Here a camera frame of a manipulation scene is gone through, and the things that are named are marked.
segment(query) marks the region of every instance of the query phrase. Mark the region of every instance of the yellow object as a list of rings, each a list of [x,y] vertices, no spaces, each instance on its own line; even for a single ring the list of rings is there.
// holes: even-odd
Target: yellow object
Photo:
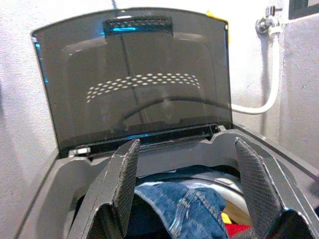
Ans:
[[[207,11],[206,16],[215,18],[217,20],[226,21],[225,19],[222,19],[220,17],[216,17],[210,10]],[[228,40],[228,44],[229,44],[230,43],[229,31],[228,31],[228,39],[227,40]]]
[[[222,218],[224,223],[232,224],[229,216],[226,213],[221,213],[221,218]]]
[[[206,15],[209,17],[212,17],[212,18],[216,18],[218,20],[226,21],[225,19],[222,19],[220,17],[216,17],[210,10],[207,11]]]

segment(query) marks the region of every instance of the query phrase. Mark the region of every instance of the denim fabric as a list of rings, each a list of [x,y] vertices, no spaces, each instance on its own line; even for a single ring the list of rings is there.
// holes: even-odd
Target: denim fabric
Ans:
[[[211,188],[147,182],[136,187],[135,194],[154,209],[173,239],[228,238],[221,218],[225,200]]]

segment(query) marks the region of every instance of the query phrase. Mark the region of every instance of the transparent lid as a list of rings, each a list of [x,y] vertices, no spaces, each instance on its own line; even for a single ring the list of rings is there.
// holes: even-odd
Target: transparent lid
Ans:
[[[36,30],[60,151],[232,124],[227,22],[165,8],[84,15]]]

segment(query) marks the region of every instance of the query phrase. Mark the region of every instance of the lid hinge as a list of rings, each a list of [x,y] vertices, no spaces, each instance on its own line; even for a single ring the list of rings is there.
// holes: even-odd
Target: lid hinge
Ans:
[[[68,157],[88,156],[90,152],[91,152],[90,147],[73,149],[69,151]]]

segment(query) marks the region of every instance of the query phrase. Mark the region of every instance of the white hose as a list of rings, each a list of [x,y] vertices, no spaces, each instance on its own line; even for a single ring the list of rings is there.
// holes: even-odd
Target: white hose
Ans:
[[[267,102],[259,108],[248,108],[244,106],[238,106],[235,104],[231,105],[234,112],[248,114],[248,115],[259,115],[268,111],[275,103],[278,89],[279,89],[279,34],[275,34],[273,38],[273,70],[272,70],[272,86]]]

